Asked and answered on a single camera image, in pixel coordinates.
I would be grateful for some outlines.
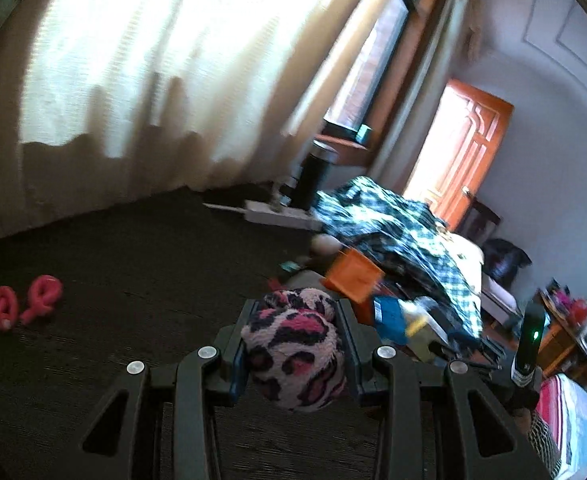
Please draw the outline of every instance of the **plaid shirt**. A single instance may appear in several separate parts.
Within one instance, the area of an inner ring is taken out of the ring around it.
[[[477,297],[440,240],[436,224],[443,222],[426,203],[405,200],[366,176],[318,195],[315,213],[326,233],[383,269],[415,279],[458,314],[467,332],[480,336]]]

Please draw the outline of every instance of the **window frame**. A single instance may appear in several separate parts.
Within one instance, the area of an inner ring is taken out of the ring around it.
[[[384,70],[371,85],[360,131],[368,134],[360,142],[355,140],[358,130],[340,124],[325,122],[318,140],[330,144],[339,153],[339,166],[368,166],[373,160],[385,134],[385,124],[391,114],[398,93],[410,67],[416,61],[418,47],[424,44],[427,23],[431,22],[436,0],[402,0],[409,11],[398,34]]]

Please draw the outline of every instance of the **orange wooden door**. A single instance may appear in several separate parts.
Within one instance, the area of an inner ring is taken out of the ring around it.
[[[403,196],[429,203],[454,230],[489,171],[512,111],[496,96],[449,81]]]

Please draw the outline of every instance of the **window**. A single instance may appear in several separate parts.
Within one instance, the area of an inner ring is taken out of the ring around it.
[[[365,117],[396,50],[415,0],[390,0],[373,26],[325,120],[324,136],[366,144]]]

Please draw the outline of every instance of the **orange square object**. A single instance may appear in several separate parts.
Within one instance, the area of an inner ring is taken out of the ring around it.
[[[349,248],[341,254],[325,276],[324,285],[362,304],[371,296],[384,271],[359,251]]]

